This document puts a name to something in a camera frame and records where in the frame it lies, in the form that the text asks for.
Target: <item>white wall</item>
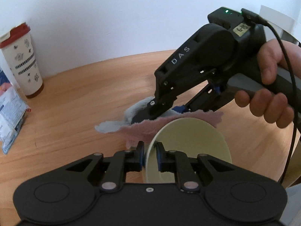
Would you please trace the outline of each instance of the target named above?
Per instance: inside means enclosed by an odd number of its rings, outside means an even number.
[[[0,0],[0,34],[26,21],[42,76],[50,76],[109,58],[176,49],[215,9],[259,13],[262,4],[295,19],[301,9],[301,0]]]

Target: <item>plastic package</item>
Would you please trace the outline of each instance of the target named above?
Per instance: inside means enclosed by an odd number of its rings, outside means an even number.
[[[15,141],[29,106],[20,98],[9,83],[0,87],[0,140],[2,150],[7,154]]]

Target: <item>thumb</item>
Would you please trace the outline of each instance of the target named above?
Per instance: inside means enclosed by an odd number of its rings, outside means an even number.
[[[257,54],[257,61],[261,72],[261,80],[265,85],[276,80],[277,65],[282,61],[283,53],[276,39],[265,43]]]

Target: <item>yellow label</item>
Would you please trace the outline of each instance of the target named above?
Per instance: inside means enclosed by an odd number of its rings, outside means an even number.
[[[240,23],[238,26],[236,26],[233,29],[233,32],[237,34],[238,36],[242,36],[244,33],[246,33],[251,26],[247,25],[245,22]]]

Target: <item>fuzzy cloth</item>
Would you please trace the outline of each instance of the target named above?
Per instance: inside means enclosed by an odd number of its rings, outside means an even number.
[[[168,110],[153,121],[144,120],[140,123],[134,123],[131,125],[131,121],[136,113],[139,110],[144,109],[147,106],[147,103],[153,98],[154,97],[148,97],[128,108],[124,113],[123,121],[106,121],[101,123],[99,126],[96,126],[95,129],[100,133],[120,134],[126,140],[127,149],[130,149],[131,147],[136,147],[139,141],[150,143],[162,127],[179,118],[193,117],[201,119],[213,127],[216,127],[216,125],[222,121],[223,113],[220,111],[204,112],[202,110],[198,110],[195,112],[180,114],[174,110]]]

